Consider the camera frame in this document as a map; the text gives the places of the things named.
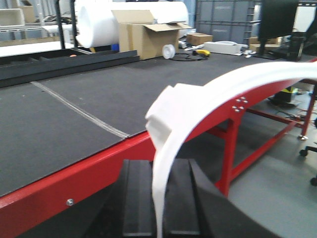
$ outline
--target open cardboard box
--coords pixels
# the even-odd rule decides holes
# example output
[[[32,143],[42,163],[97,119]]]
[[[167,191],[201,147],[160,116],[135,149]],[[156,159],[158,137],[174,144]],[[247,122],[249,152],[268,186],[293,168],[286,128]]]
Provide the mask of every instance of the open cardboard box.
[[[34,23],[36,21],[36,18],[34,15],[34,9],[32,4],[28,0],[22,0],[21,3],[23,5],[18,6],[18,8],[22,9],[25,22]]]
[[[141,60],[162,56],[164,45],[178,50],[178,30],[191,27],[180,22],[154,24],[149,10],[112,10],[119,23],[120,52],[137,50]]]

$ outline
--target white plastic roll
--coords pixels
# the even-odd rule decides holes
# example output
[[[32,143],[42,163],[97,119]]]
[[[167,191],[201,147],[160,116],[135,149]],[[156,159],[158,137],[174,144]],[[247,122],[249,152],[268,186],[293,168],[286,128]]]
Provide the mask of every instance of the white plastic roll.
[[[150,10],[159,24],[173,21],[188,22],[186,5],[181,1],[107,2],[102,0],[80,2],[77,40],[85,47],[118,44],[118,23],[111,10]],[[179,31],[179,37],[188,30]]]
[[[164,59],[171,59],[175,56],[175,47],[172,44],[163,46],[162,54]]]

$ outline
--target black felt surface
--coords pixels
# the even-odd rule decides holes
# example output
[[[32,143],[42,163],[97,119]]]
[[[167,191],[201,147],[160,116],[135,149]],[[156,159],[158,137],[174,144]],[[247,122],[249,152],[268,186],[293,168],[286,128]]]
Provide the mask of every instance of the black felt surface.
[[[0,89],[0,195],[121,140],[32,84]]]
[[[220,54],[194,62],[157,58],[41,83],[104,122],[136,134],[145,130],[144,116],[167,85],[204,85],[233,69],[263,61]]]

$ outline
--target silver screw head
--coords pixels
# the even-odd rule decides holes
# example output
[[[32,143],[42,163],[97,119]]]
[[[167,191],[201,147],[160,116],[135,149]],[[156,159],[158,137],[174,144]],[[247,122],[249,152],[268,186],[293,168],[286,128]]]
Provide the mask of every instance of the silver screw head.
[[[67,205],[67,206],[72,206],[72,205],[74,205],[74,199],[72,199],[72,198],[68,199],[68,200],[66,201],[66,205]]]

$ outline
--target black monitor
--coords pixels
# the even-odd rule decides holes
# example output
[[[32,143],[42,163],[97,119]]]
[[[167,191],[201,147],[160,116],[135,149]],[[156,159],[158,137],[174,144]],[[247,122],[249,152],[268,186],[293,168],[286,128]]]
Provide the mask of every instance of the black monitor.
[[[272,59],[264,53],[268,39],[291,35],[299,0],[262,0],[258,40],[261,43],[257,57]]]
[[[317,7],[315,9],[315,17],[306,31],[303,52],[308,55],[317,56]]]

